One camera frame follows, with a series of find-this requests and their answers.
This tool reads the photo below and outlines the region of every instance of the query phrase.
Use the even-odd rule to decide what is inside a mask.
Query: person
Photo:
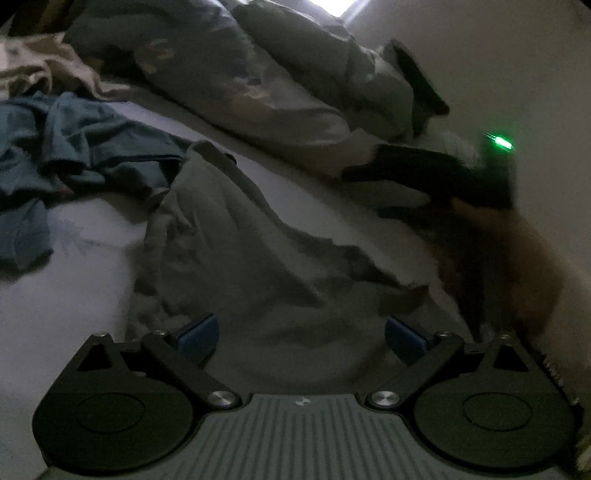
[[[515,210],[477,208],[457,199],[452,208],[505,248],[515,328],[557,365],[568,398],[584,408],[577,470],[591,479],[590,278],[553,250]]]

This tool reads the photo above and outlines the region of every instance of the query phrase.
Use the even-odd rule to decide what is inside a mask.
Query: bed
[[[436,263],[403,223],[379,219],[300,170],[238,141],[163,98],[137,90],[119,113],[188,140],[209,139],[232,153],[287,224],[337,244],[361,247],[403,284],[428,284],[435,303],[463,324],[443,291]],[[419,202],[399,191],[400,203]],[[123,339],[137,255],[147,224],[145,209],[114,193],[86,197],[50,210],[54,254],[47,265],[20,277],[0,277],[0,478],[32,479],[44,469],[31,418],[38,402],[93,332]]]

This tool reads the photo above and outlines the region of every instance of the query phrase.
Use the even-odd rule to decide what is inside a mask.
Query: gray garment
[[[46,204],[116,190],[161,196],[190,144],[73,93],[0,102],[0,268],[52,252]]]
[[[384,342],[388,315],[431,331],[454,323],[427,287],[401,287],[359,248],[284,224],[207,142],[150,218],[144,255],[128,339],[214,312],[220,342],[205,370],[241,394],[366,393],[401,366]]]

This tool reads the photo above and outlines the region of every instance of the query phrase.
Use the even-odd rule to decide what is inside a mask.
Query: silver pivot bolt
[[[375,392],[371,396],[371,403],[377,407],[388,408],[393,407],[400,401],[400,395],[390,392],[388,390],[381,390]]]
[[[207,396],[207,401],[218,408],[228,408],[236,402],[236,395],[224,390],[215,391]]]

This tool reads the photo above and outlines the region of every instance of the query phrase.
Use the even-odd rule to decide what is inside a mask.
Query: green light
[[[492,141],[499,147],[505,148],[506,150],[513,150],[513,144],[503,137],[493,137]]]

